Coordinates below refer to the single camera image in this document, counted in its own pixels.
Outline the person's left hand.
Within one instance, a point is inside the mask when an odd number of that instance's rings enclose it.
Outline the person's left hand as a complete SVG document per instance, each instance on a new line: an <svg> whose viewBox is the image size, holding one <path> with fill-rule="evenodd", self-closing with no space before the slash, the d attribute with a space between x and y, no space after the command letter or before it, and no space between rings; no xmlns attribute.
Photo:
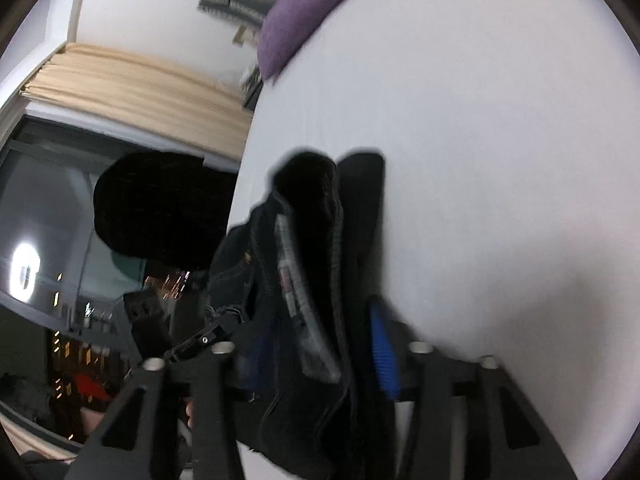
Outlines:
<svg viewBox="0 0 640 480"><path fill-rule="evenodd" d="M188 421L186 422L186 424L190 429L193 429L193 412L194 412L194 403L193 403L193 400L190 400L186 402L186 417L188 418Z"/></svg>

